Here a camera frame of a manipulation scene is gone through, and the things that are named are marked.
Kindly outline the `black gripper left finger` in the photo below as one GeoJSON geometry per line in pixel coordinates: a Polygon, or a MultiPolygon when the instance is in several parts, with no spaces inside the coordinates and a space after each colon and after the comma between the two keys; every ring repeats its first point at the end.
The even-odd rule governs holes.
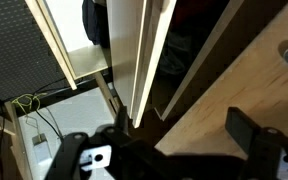
{"type": "Polygon", "coordinates": [[[95,169],[108,167],[113,145],[104,137],[117,130],[128,133],[127,107],[121,106],[113,124],[99,126],[89,137],[85,132],[68,134],[56,152],[44,180],[88,180],[95,169]]]}

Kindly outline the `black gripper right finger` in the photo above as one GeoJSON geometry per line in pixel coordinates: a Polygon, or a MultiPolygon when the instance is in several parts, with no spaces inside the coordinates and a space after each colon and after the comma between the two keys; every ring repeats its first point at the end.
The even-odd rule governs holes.
{"type": "Polygon", "coordinates": [[[277,180],[282,153],[282,133],[260,127],[237,107],[229,107],[225,129],[247,154],[242,180],[277,180]]]}

